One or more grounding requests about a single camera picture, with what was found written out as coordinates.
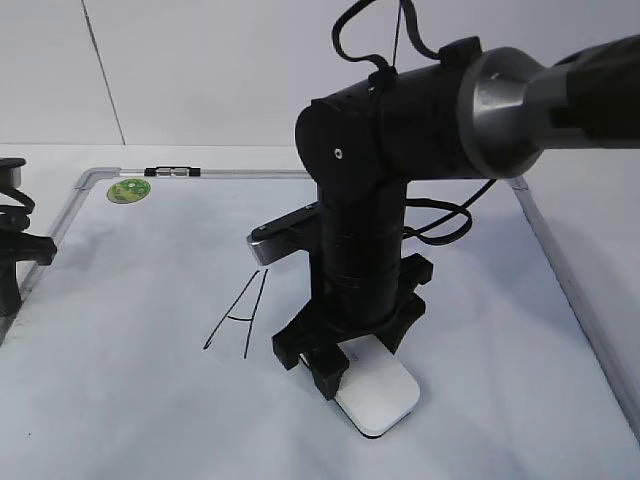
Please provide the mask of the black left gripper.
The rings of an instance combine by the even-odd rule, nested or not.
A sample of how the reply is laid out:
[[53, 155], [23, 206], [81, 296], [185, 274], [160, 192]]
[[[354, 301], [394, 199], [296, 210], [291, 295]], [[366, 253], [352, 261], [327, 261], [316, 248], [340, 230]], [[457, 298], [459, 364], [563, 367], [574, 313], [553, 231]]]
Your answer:
[[15, 315], [22, 299], [16, 276], [16, 264], [34, 261], [48, 266], [56, 255], [56, 245], [50, 237], [21, 232], [1, 233], [1, 316]]

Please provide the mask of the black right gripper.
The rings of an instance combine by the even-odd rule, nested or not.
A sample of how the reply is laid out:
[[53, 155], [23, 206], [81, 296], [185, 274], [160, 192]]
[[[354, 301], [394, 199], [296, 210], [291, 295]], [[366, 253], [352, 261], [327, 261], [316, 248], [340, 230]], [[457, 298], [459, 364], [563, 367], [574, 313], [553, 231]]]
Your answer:
[[426, 302], [416, 289], [432, 276], [433, 264], [412, 254], [390, 273], [356, 288], [326, 283], [272, 337], [273, 352], [287, 370], [301, 357], [317, 390], [326, 400], [333, 400], [350, 366], [339, 345], [372, 335], [395, 354], [404, 336], [426, 313]]

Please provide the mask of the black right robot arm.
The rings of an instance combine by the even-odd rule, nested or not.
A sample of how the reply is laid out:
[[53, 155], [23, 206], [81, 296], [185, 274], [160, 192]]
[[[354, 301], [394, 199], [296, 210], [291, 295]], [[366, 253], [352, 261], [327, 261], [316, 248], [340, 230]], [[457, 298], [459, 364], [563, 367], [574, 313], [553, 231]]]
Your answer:
[[551, 149], [639, 145], [639, 40], [627, 37], [546, 67], [477, 38], [443, 47], [435, 65], [369, 80], [316, 99], [295, 126], [317, 201], [253, 235], [304, 250], [311, 298], [272, 339], [286, 369], [305, 360], [318, 390], [336, 395], [344, 341], [376, 336], [399, 347], [424, 314], [424, 257], [403, 256], [409, 183], [510, 179]]

